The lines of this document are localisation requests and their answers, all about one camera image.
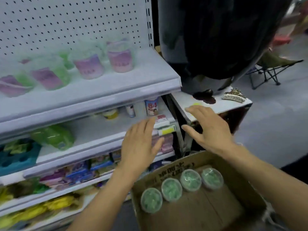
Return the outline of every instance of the hand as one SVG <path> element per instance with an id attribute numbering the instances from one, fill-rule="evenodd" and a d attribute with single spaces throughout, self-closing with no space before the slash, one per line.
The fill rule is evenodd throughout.
<path id="1" fill-rule="evenodd" d="M 125 173 L 132 173 L 134 180 L 153 162 L 164 142 L 160 138 L 152 147 L 152 130 L 155 118 L 134 124 L 127 132 L 122 143 L 121 167 Z"/>
<path id="2" fill-rule="evenodd" d="M 224 157 L 223 154 L 235 145 L 225 120 L 215 114 L 213 109 L 201 105 L 193 105 L 185 110 L 199 121 L 203 133 L 199 134 L 188 125 L 183 125 L 182 129 L 204 149 Z"/>

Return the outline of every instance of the cardboard box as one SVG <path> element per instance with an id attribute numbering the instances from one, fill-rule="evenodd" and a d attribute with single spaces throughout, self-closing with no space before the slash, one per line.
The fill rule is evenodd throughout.
<path id="1" fill-rule="evenodd" d="M 202 186 L 196 192 L 186 192 L 177 202 L 164 200 L 162 208 L 155 214 L 141 209 L 143 191 L 156 187 L 168 177 L 179 179 L 185 169 L 201 173 L 213 167 L 224 177 L 224 186 L 208 191 Z M 132 188 L 132 201 L 141 231 L 216 231 L 252 230 L 260 223 L 266 209 L 261 196 L 225 160 L 210 152 L 193 154 L 161 167 L 137 181 Z"/>

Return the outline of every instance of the left hand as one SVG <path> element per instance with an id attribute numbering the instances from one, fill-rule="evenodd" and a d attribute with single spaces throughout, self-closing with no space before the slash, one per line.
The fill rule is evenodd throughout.
<path id="1" fill-rule="evenodd" d="M 142 120 L 134 124 L 124 137 L 119 167 L 125 173 L 131 173 L 134 180 L 153 162 L 164 142 L 162 137 L 152 147 L 154 124 L 155 118 Z"/>

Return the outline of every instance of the metal hair clip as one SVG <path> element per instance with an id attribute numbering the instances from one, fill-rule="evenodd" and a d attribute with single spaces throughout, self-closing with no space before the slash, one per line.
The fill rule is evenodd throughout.
<path id="1" fill-rule="evenodd" d="M 246 96 L 244 96 L 241 91 L 237 88 L 232 88 L 230 92 L 226 92 L 222 97 L 224 100 L 234 100 L 240 103 L 244 103 Z"/>

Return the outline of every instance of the teal foam tray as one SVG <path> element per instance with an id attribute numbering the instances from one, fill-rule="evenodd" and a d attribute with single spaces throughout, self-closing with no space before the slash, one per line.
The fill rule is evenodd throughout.
<path id="1" fill-rule="evenodd" d="M 0 176 L 33 167 L 40 150 L 41 146 L 33 142 L 30 151 L 11 155 L 9 151 L 3 151 L 3 146 L 0 146 Z"/>

